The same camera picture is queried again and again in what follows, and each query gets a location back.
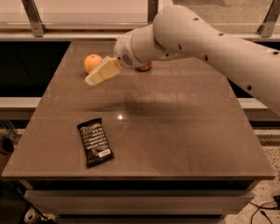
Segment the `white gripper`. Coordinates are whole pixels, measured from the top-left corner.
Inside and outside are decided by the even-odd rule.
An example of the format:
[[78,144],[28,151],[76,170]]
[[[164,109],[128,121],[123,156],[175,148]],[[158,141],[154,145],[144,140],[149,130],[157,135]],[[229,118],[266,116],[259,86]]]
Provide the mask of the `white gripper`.
[[85,77],[88,85],[95,86],[117,76],[121,72],[122,66],[136,68],[143,65],[133,53],[132,37],[132,35],[123,35],[117,39],[114,55],[118,61],[109,56],[104,57]]

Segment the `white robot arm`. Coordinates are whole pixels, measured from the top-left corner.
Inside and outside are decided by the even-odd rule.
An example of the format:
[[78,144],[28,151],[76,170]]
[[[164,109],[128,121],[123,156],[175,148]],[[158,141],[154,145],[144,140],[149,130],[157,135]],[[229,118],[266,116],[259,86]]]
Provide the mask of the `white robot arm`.
[[122,68],[194,57],[206,62],[280,117],[280,50],[226,35],[190,9],[170,5],[153,22],[117,39],[114,55],[86,76],[95,86]]

